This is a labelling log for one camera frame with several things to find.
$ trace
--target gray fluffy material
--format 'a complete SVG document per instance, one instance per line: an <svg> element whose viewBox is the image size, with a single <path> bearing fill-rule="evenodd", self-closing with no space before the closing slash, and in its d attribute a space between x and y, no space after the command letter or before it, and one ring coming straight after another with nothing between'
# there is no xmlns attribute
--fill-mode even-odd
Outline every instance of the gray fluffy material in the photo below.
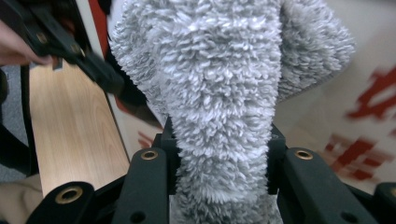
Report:
<svg viewBox="0 0 396 224"><path fill-rule="evenodd" d="M122 69L162 122L181 165L178 223L278 223L266 191L276 102L345 67L354 43L320 0L133 0L111 34Z"/></svg>

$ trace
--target wooden board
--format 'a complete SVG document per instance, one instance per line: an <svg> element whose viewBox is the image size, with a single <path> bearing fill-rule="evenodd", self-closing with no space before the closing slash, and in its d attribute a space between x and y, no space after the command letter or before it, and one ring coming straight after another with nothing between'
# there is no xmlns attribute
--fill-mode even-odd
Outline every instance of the wooden board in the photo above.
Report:
<svg viewBox="0 0 396 224"><path fill-rule="evenodd" d="M106 96L77 67L32 69L30 108L44 196L70 181L98 189L126 174L129 162Z"/></svg>

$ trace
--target light wood plank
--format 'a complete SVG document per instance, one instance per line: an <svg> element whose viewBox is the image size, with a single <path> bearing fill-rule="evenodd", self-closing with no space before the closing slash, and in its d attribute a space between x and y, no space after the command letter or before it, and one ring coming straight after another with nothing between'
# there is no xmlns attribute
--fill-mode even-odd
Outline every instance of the light wood plank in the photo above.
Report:
<svg viewBox="0 0 396 224"><path fill-rule="evenodd" d="M36 67L30 108L43 194L70 181L96 189L125 175L129 162L105 94L77 67Z"/></svg>

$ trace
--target black plastic mount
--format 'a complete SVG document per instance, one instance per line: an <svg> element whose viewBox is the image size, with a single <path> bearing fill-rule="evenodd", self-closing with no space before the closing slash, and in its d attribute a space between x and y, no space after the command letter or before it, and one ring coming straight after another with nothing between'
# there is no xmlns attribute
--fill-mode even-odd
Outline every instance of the black plastic mount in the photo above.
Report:
<svg viewBox="0 0 396 224"><path fill-rule="evenodd" d="M180 165L172 133L169 119L153 146L134 154L128 174L97 191L82 182L55 189L28 223L169 223L168 196L175 193ZM287 149L285 142L274 127L268 145L268 192L278 195L284 223L395 223L395 183L378 185L375 195L369 195L344 185L315 152ZM73 188L78 187L83 189L79 198L57 202L57 197L75 197Z"/></svg>

